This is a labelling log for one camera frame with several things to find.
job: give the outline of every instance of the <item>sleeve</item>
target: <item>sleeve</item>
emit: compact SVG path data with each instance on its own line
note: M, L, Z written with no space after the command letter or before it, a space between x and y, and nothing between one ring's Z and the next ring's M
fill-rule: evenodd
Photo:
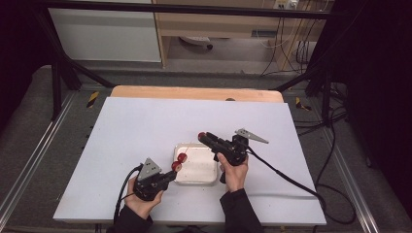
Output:
M249 201L245 189L227 192L221 198L225 215L225 232L262 233L263 227Z
M106 233L145 233L152 224L153 221L150 216L148 219L142 219L130 210L130 208L124 206L116 224L109 227Z

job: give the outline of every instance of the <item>gray carpet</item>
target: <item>gray carpet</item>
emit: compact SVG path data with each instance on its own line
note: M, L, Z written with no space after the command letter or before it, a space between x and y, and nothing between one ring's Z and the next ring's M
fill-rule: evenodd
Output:
M98 72L103 78L120 84L167 85L167 86L199 86L199 87L234 87L267 89L283 83L290 76L268 76L259 78L256 75L202 75L191 73L166 72ZM90 126L96 121L105 97L110 89L100 91L93 108L86 108L94 82L83 78L87 89L77 93L71 109L59 128L46 152L40 166L34 174L29 186L24 191L15 211L10 217L6 231L56 232L61 229L81 229L91 232L92 224L68 224L52 220L58 205L57 197L64 192L76 164L82 154L91 132ZM292 117L296 120L318 120L313 111L297 109L294 96L300 95L303 104L310 104L302 94L306 83L300 83L293 90L285 92L285 101L290 104ZM48 70L36 73L33 84L19 109L13 115L0 138L0 200L4 200L8 190L17 179L31 152L40 141L42 134L50 123L52 116L51 77ZM335 124L336 138L345 155L352 172L360 186L362 194L382 232L412 232L412 223L395 198L390 187L379 170L365 165L364 155L353 133L350 122L340 121ZM318 176L329 151L322 130L301 136L302 145L312 178ZM329 184L345 192L333 161L326 167L321 183ZM350 205L340 196L326 189L319 192L327 202L327 212L339 219L348 219L351 215ZM360 222L343 225L329 218L327 226L318 228L319 232L363 232ZM292 227L287 232L310 232L311 229ZM157 226L151 232L177 232L181 228ZM221 226L207 226L205 232L222 232ZM281 232L279 227L269 227L266 232Z

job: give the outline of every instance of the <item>plastic container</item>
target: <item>plastic container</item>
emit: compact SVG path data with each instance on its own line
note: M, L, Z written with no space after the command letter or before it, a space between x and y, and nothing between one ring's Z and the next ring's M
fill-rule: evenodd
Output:
M203 144L178 144L175 147L174 161L179 153L185 152L188 159L182 165L175 182L181 185L213 185L218 177L218 163L210 148Z

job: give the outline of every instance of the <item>person's left hand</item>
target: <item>person's left hand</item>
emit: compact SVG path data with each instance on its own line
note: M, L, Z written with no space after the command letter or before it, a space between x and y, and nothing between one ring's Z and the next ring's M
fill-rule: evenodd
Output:
M134 177L128 181L128 194L133 193L133 185L136 181L136 178L137 177ZM154 206L161 202L161 195L163 194L163 192L164 191L161 190L153 201L143 201L136 195L129 195L126 198L124 198L124 205L130 208L130 210L132 210L134 213L136 213L136 215L138 215L142 219L147 219Z

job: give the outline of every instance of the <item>floor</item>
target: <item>floor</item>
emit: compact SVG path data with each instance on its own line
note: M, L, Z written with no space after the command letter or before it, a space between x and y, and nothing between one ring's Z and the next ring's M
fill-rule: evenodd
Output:
M295 71L286 73L272 73L262 76L264 72L278 72L275 62L270 62L272 49L266 48L264 41L212 39L212 50L189 45L174 38L172 40L169 64L162 68L159 64L147 63L99 63L85 62L90 69L102 75L105 79L122 84L148 84L148 85L184 85L184 86L210 86L210 87L237 87L267 89L288 81L298 75L300 64L291 60ZM49 135L51 142L41 150L42 160L34 161L33 151L42 139L45 131L51 126L49 116L52 115L52 94L50 89L50 72L47 68L39 70L34 76L20 107L16 110L9 126L0 135L0 159L3 164L11 166L0 167L0 201L8 200L9 190L16 184L20 175L28 177L30 182L21 183L19 196L14 205L10 207L13 212L9 216L1 216L0 225L3 232L92 232L93 225L65 224L52 220L52 214L58 205L58 197L64 191L70 179L71 172L76 167L77 160L82 154L82 147L86 144L91 132L90 126L95 122L99 110L104 102L104 96L110 94L110 89L102 88L82 77L84 87L82 91L73 93L65 91L66 96L73 94L74 101L65 120L59 125L56 134ZM317 98L306 98L304 87L300 83L284 92L286 102L290 104L293 119L318 120L316 113ZM101 97L92 109L85 108L90 94L99 90ZM301 99L305 107L297 108L296 97ZM361 199L366 210L360 207L361 212L369 212L372 218L358 219L351 224L338 224L327 221L327 226L320 227L319 232L412 232L412 222L397 202L394 194L385 182L379 170L369 169L365 164L361 146L357 143L348 122L343 120L336 123L336 140L338 147L335 153L340 154L347 161L355 187L362 194ZM330 130L321 128L313 133L299 138L302 149L313 177L316 177L324 164L327 152L330 149ZM333 184L339 190L350 193L353 184L348 183L347 174L340 173L341 160L333 159L326 169L323 183ZM24 166L31 165L32 173L21 173ZM350 217L347 202L339 196L320 190L329 197L331 206L330 214L333 216ZM5 206L0 208L4 214ZM184 229L155 226L151 232L177 232ZM205 226L204 232L223 232L221 226ZM265 232L311 232L312 229L301 227L269 227Z

